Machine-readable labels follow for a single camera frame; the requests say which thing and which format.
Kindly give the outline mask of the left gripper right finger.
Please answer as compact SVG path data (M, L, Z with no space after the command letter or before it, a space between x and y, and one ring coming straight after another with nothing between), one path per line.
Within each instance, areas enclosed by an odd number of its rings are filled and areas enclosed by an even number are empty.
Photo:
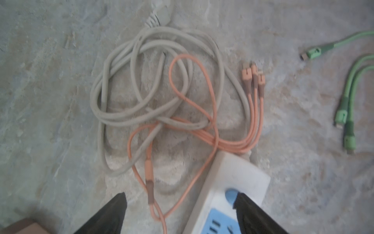
M289 234L244 193L238 193L233 209L242 234Z

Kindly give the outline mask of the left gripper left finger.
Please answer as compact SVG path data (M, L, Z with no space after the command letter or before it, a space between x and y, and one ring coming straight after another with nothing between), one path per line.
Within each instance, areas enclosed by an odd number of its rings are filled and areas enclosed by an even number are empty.
M124 192L118 193L84 223L75 234L120 234L126 209L126 195Z

